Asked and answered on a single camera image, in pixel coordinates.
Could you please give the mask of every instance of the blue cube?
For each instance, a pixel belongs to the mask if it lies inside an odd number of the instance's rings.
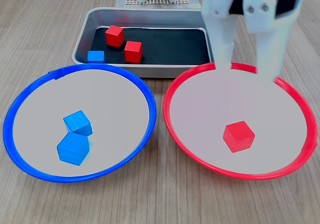
[[[88,63],[104,63],[105,52],[103,51],[88,51]]]
[[[90,151],[88,137],[67,133],[56,147],[61,161],[79,166]]]
[[[91,123],[82,110],[63,118],[68,132],[89,136],[93,133]]]

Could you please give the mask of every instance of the wooden block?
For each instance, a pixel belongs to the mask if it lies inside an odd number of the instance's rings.
[[[223,139],[235,153],[251,147],[255,134],[245,123],[245,121],[229,124],[225,127]]]
[[[140,63],[143,54],[142,43],[128,41],[125,45],[125,61],[128,63]]]
[[[63,120],[68,132],[86,137],[93,133],[91,123],[82,110],[63,118]]]
[[[90,151],[88,137],[68,132],[56,147],[61,161],[81,165]]]
[[[124,43],[125,33],[124,29],[115,25],[111,25],[105,33],[107,45],[119,48]]]

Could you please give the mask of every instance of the red cube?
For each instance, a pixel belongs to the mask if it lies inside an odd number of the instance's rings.
[[[120,48],[125,40],[124,29],[118,26],[111,25],[105,33],[107,45]]]
[[[223,139],[230,150],[235,153],[250,148],[255,136],[245,121],[241,121],[227,125]]]
[[[142,58],[142,43],[128,41],[124,49],[125,61],[128,63],[140,63]]]

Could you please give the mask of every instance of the metal tray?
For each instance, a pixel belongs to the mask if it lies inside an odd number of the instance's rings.
[[[132,29],[128,33],[131,38],[135,36],[134,41],[140,41],[139,35],[146,33],[143,34],[146,36],[147,30],[151,29],[158,40],[144,38],[142,43],[145,59],[141,64],[125,63],[124,58],[113,57],[123,56],[123,47],[116,51],[101,42],[103,31],[111,25]],[[160,39],[162,34],[157,31],[162,31],[166,39]],[[183,39],[187,39],[189,46],[183,46],[186,43]],[[163,48],[162,58],[158,58],[161,52],[153,52],[150,47],[154,50]],[[84,20],[72,54],[73,62],[87,63],[89,50],[104,50],[108,64],[125,68],[142,78],[176,78],[190,68],[214,60],[200,9],[94,8],[87,13]]]

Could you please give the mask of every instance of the silver tray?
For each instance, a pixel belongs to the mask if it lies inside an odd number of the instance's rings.
[[[152,29],[200,29],[204,32],[210,61],[213,60],[206,26],[200,9],[136,9],[99,7],[90,10],[72,53],[75,64],[87,62],[95,32],[101,27],[117,25],[124,28]],[[108,63],[129,70],[142,78],[176,78],[196,65],[170,64],[117,64]]]

